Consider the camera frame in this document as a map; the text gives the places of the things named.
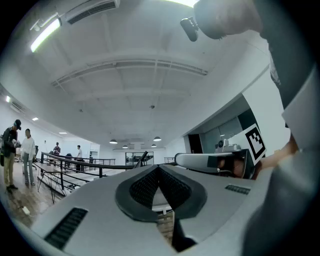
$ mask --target fluorescent light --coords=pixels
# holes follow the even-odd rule
[[[189,7],[194,7],[194,5],[196,4],[196,2],[198,2],[199,0],[167,0],[169,2],[174,2],[177,4],[182,4],[185,6],[189,6]]]
[[[44,31],[34,40],[34,42],[31,44],[31,51],[34,53],[35,50],[38,48],[41,43],[52,34],[53,31],[55,31],[57,28],[59,28],[60,20],[57,18],[55,19],[49,26],[45,28]]]
[[[154,142],[159,142],[159,141],[161,141],[161,138],[157,136],[157,137],[155,137],[155,138],[153,139],[153,141],[154,141]]]

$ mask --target black mesh panel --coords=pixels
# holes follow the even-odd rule
[[[188,185],[161,168],[158,168],[157,175],[160,189],[173,210],[190,197],[192,192]]]
[[[132,198],[149,209],[152,209],[154,196],[159,186],[156,171],[155,169],[150,172],[130,187]]]

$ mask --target shoe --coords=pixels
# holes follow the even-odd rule
[[[17,188],[15,185],[13,185],[13,184],[10,185],[9,187],[10,187],[10,189],[12,189],[12,190],[17,190],[17,189],[18,189],[18,188]]]
[[[11,190],[10,186],[6,187],[6,191],[8,191],[8,193],[12,194],[12,190]]]

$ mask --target black cap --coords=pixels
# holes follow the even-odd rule
[[[21,121],[19,119],[15,120],[13,125],[21,131]]]

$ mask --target vent grille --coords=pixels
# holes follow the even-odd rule
[[[242,186],[235,186],[235,185],[228,185],[225,187],[226,190],[230,190],[233,192],[241,193],[244,195],[248,195],[250,192],[250,188],[242,187]]]
[[[87,213],[88,211],[85,209],[73,208],[44,240],[52,246],[62,249]]]
[[[90,15],[105,11],[105,10],[110,10],[110,9],[114,9],[116,8],[116,3],[115,2],[107,2],[104,4],[100,4],[96,7],[93,7],[89,10],[86,10],[76,16],[74,16],[73,18],[71,18],[70,20],[68,20],[68,22],[72,25],[80,20],[82,20],[85,17],[88,17]]]
[[[16,103],[15,101],[12,102],[12,105],[14,107],[16,107],[17,109],[19,109],[20,111],[22,111],[23,107],[21,105],[19,105],[18,103]]]

